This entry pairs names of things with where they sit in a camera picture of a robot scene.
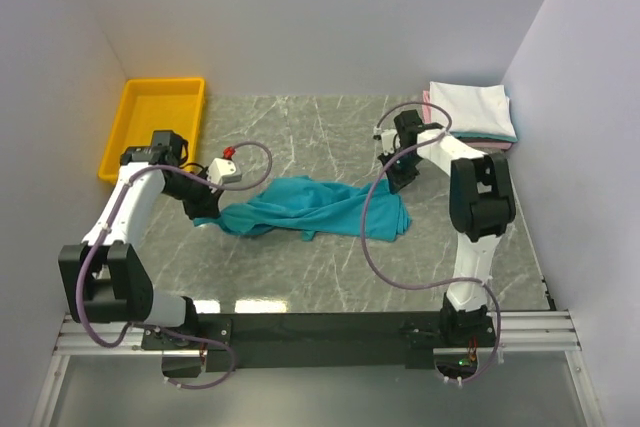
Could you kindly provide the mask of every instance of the white towel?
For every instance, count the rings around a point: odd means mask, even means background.
[[[504,85],[472,87],[431,82],[429,94],[433,104],[451,115],[451,133],[456,137],[517,142]],[[431,120],[447,125],[446,117],[436,109],[431,109]]]

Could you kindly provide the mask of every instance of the metal frame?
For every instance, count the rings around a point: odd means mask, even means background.
[[[107,340],[115,340],[124,324],[95,324],[94,328]],[[119,347],[105,349],[96,345],[71,316],[64,318],[54,348],[49,371],[36,406],[32,426],[46,426],[51,421],[67,365],[71,356],[161,356],[163,351],[142,350],[145,335],[140,329],[127,332]],[[489,352],[491,349],[478,349]],[[465,349],[434,349],[435,354],[463,353]],[[502,313],[500,353],[502,352],[565,352],[588,427],[604,427],[604,420],[591,380],[584,366],[581,347],[571,315],[567,311],[514,311]],[[172,350],[172,356],[193,356],[193,350]]]

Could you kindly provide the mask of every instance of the red connector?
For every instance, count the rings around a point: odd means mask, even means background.
[[[235,153],[236,153],[236,149],[234,149],[233,147],[227,147],[226,149],[224,149],[224,152],[222,152],[222,158],[231,160],[231,158],[233,157],[233,154]]]

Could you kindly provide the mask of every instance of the marble tabletop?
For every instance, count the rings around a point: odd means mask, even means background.
[[[271,178],[304,174],[363,186],[380,169],[379,143],[371,138],[374,123],[393,105],[418,99],[214,96],[205,108],[198,158],[208,164],[226,146],[259,140],[273,152]],[[243,182],[256,179],[266,166],[262,152],[251,147],[238,150],[234,160]],[[393,243],[369,243],[384,272],[406,283],[451,277],[456,251],[449,179],[426,161],[419,169],[421,175],[401,192],[413,219],[408,232]],[[225,192],[221,207],[260,190]],[[194,227],[181,203],[168,197],[156,202],[139,254],[156,288],[208,301],[201,305],[212,312],[438,310],[444,292],[388,286],[371,272],[355,237],[317,234],[305,242],[299,232],[287,230],[233,237],[215,225]],[[549,308],[520,213],[498,246],[492,287],[503,309]]]

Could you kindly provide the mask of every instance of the yellow plastic container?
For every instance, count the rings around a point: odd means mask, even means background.
[[[173,130],[188,140],[187,162],[195,162],[204,88],[200,78],[127,81],[98,177],[115,184],[120,155],[127,147],[148,145],[154,130]]]

